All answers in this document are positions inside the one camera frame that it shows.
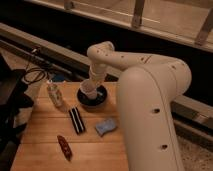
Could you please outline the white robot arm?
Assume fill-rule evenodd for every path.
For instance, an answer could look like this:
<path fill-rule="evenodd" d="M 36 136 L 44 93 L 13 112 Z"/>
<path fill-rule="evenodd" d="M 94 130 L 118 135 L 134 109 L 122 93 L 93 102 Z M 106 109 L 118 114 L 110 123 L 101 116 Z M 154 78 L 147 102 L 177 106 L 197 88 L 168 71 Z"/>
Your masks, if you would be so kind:
<path fill-rule="evenodd" d="M 117 52 L 111 42 L 92 45 L 90 79 L 100 84 L 108 66 L 122 71 L 116 89 L 129 171 L 185 171 L 171 102 L 187 91 L 192 74 L 181 59 Z"/>

